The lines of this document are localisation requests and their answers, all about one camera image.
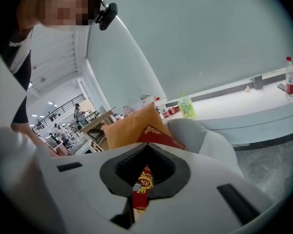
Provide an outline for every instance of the hand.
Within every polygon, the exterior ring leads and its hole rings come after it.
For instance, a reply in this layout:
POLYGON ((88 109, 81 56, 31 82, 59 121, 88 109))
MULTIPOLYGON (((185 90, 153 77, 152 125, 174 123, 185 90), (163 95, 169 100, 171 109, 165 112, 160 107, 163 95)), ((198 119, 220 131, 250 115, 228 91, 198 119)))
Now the hand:
POLYGON ((36 146, 45 146, 47 147, 47 150, 49 151, 49 153, 51 154, 52 157, 58 157, 53 151, 51 151, 49 149, 48 144, 44 143, 34 132, 33 130, 31 130, 30 126, 28 123, 14 123, 12 122, 11 124, 11 128, 13 131, 15 132, 19 132, 22 133, 26 136, 28 136, 32 142, 36 145, 36 146))

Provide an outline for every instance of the black t-shirt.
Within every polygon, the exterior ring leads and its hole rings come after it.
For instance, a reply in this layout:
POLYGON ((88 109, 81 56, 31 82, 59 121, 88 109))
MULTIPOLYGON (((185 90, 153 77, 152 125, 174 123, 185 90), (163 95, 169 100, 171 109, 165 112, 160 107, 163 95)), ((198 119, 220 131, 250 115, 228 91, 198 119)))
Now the black t-shirt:
MULTIPOLYGON (((20 31, 16 18, 16 10, 21 0, 0 0, 0 55, 7 65, 11 68, 11 64, 19 48, 27 37, 30 37, 31 29, 20 31)), ((30 76, 31 62, 30 52, 23 61, 21 67, 14 74, 20 85, 27 91, 30 76)), ((26 98, 18 109, 13 122, 27 123, 26 98)))

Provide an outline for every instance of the white wall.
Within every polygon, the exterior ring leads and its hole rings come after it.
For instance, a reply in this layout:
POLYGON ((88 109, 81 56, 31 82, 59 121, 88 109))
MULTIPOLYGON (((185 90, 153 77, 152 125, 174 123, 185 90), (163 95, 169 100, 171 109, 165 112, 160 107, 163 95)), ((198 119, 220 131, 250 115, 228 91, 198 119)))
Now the white wall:
MULTIPOLYGON (((105 1, 117 3, 168 99, 268 73, 285 67, 286 56, 293 59, 293 22, 278 0, 105 1)), ((91 31, 89 41, 89 60, 108 100, 112 93, 133 94, 127 84, 143 76, 134 63, 138 50, 124 55, 129 39, 116 26, 106 36, 91 31)))
POLYGON ((83 92, 79 87, 75 88, 72 82, 68 82, 37 99, 32 104, 29 104, 30 102, 28 101, 26 108, 29 123, 36 124, 38 119, 42 119, 39 118, 40 115, 47 116, 48 111, 52 112, 56 110, 56 107, 48 104, 49 101, 60 107, 69 100, 81 95, 82 93, 83 92))
POLYGON ((102 94, 102 91, 87 59, 81 59, 79 61, 79 65, 80 72, 82 74, 82 78, 80 79, 79 83, 81 83, 81 86, 84 88, 84 91, 88 95, 90 101, 93 103, 93 106, 98 112, 100 112, 100 108, 102 106, 104 106, 106 109, 110 109, 110 106, 102 94))
POLYGON ((150 64, 122 22, 116 18, 100 31, 92 25, 87 57, 110 107, 121 113, 130 97, 148 93, 166 98, 150 64))

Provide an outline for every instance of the smartphone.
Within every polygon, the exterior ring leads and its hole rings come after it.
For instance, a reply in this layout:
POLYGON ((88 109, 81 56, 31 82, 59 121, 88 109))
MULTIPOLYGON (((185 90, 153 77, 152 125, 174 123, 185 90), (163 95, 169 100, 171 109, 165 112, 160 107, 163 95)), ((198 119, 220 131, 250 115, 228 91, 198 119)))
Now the smartphone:
POLYGON ((286 90, 286 86, 284 85, 284 84, 279 84, 278 86, 277 86, 277 88, 279 88, 279 89, 281 89, 282 91, 284 91, 285 92, 285 90, 286 90))

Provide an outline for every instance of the plastic bottle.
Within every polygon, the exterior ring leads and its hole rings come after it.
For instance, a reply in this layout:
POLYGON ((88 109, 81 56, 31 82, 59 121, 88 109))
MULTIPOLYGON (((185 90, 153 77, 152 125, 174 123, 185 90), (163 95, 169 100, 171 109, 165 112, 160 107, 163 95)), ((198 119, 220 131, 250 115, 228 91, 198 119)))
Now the plastic bottle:
POLYGON ((157 104, 157 107, 158 107, 158 111, 164 116, 164 118, 168 118, 170 116, 169 112, 168 112, 168 109, 165 105, 165 102, 164 101, 160 101, 160 98, 157 97, 156 98, 156 104, 157 104))
POLYGON ((120 120, 120 118, 117 114, 114 114, 114 118, 116 119, 116 121, 120 120))
POLYGON ((128 116, 127 112, 128 112, 128 107, 126 106, 126 107, 123 108, 124 117, 128 116))
POLYGON ((192 100, 190 97, 185 96, 184 93, 180 92, 180 98, 178 100, 178 105, 182 116, 184 118, 194 118, 195 110, 192 104, 192 100))
POLYGON ((288 67, 285 71, 287 87, 285 94, 288 98, 293 97, 293 65, 291 57, 287 57, 288 67))

